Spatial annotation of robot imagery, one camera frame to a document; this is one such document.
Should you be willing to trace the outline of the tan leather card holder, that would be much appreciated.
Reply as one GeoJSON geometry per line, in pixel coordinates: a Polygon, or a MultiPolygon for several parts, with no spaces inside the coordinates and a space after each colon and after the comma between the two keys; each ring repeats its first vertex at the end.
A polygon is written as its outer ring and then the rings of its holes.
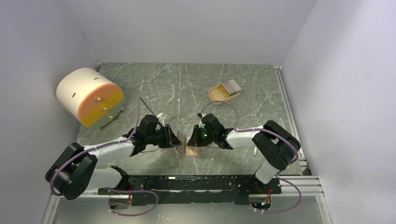
{"type": "Polygon", "coordinates": [[[176,146],[176,152],[185,157],[200,157],[201,156],[201,147],[190,147],[187,146],[188,141],[190,140],[190,136],[183,134],[178,131],[176,134],[177,138],[181,141],[180,146],[176,146]]]}

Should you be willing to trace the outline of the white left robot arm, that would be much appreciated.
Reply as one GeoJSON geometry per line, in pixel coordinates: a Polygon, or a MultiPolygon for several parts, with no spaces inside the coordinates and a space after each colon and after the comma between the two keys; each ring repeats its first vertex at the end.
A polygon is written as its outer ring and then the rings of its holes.
{"type": "Polygon", "coordinates": [[[147,145],[162,149],[182,145],[170,125],[161,124],[154,115],[145,115],[138,126],[127,134],[99,145],[82,146],[71,143],[61,153],[45,175],[54,195],[67,200],[79,197],[91,189],[114,190],[123,194],[131,190],[129,174],[118,166],[106,164],[143,152],[147,145]]]}

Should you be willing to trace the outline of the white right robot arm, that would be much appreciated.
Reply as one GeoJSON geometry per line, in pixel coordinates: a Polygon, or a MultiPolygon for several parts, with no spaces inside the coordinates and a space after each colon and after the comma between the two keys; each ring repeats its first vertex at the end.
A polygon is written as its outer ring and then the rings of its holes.
{"type": "Polygon", "coordinates": [[[265,158],[252,180],[252,188],[257,193],[264,193],[271,179],[298,159],[301,143],[273,120],[262,126],[237,129],[225,128],[213,114],[200,114],[200,117],[186,145],[206,147],[215,143],[221,149],[257,148],[265,158]]]}

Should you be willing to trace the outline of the stack of credit cards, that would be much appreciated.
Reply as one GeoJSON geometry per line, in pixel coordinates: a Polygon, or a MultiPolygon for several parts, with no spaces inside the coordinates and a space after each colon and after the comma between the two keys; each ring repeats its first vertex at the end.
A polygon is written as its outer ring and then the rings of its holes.
{"type": "Polygon", "coordinates": [[[234,80],[228,80],[219,85],[219,90],[225,95],[230,97],[241,92],[241,86],[234,80]]]}

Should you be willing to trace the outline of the beige oval tray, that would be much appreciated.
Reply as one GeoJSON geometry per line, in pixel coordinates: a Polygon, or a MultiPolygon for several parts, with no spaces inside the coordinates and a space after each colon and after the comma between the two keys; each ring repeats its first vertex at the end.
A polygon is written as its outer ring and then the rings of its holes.
{"type": "Polygon", "coordinates": [[[241,92],[238,93],[238,94],[235,94],[233,96],[230,96],[230,97],[225,97],[225,95],[219,90],[219,85],[217,85],[217,86],[214,86],[214,87],[209,89],[208,95],[209,95],[209,99],[212,102],[214,102],[214,101],[227,102],[227,101],[230,101],[232,99],[235,99],[235,98],[239,97],[241,92]]]}

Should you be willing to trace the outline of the white cylindrical drawer unit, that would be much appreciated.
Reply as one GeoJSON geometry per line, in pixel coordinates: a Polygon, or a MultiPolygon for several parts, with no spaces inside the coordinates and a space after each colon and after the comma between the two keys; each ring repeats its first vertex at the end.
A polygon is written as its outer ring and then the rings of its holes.
{"type": "Polygon", "coordinates": [[[80,68],[61,80],[56,97],[84,127],[101,129],[124,109],[121,88],[91,68],[80,68]]]}

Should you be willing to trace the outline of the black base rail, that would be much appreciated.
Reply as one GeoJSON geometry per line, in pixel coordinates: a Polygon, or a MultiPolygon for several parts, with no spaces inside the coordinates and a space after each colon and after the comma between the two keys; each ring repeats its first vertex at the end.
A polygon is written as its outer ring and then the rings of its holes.
{"type": "Polygon", "coordinates": [[[122,203],[131,206],[187,203],[234,203],[250,205],[250,197],[280,194],[278,179],[262,183],[255,175],[130,175],[122,173],[115,191],[98,189],[99,195],[109,195],[115,208],[122,203]]]}

